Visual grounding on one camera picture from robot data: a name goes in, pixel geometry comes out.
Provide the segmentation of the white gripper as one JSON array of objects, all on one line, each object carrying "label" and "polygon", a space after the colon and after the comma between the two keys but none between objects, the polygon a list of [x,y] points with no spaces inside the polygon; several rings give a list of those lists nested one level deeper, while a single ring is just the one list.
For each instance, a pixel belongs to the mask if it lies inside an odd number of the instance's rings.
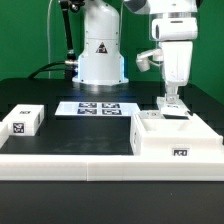
[{"label": "white gripper", "polygon": [[179,99],[178,86],[188,83],[193,51],[191,41],[162,42],[163,53],[162,75],[165,81],[166,101]]}]

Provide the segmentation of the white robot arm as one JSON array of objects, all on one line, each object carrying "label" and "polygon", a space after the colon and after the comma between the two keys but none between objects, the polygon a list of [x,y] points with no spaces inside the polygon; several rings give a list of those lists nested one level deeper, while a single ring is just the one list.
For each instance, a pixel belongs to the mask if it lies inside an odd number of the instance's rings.
[{"label": "white robot arm", "polygon": [[[152,65],[162,68],[165,99],[178,98],[178,88],[188,83],[193,43],[198,36],[196,0],[123,0],[135,14],[150,16],[149,38],[153,50],[136,58],[140,71]],[[119,52],[119,14],[103,0],[87,0],[84,14],[84,50],[78,58],[76,84],[115,86],[126,83],[124,59]]]}]

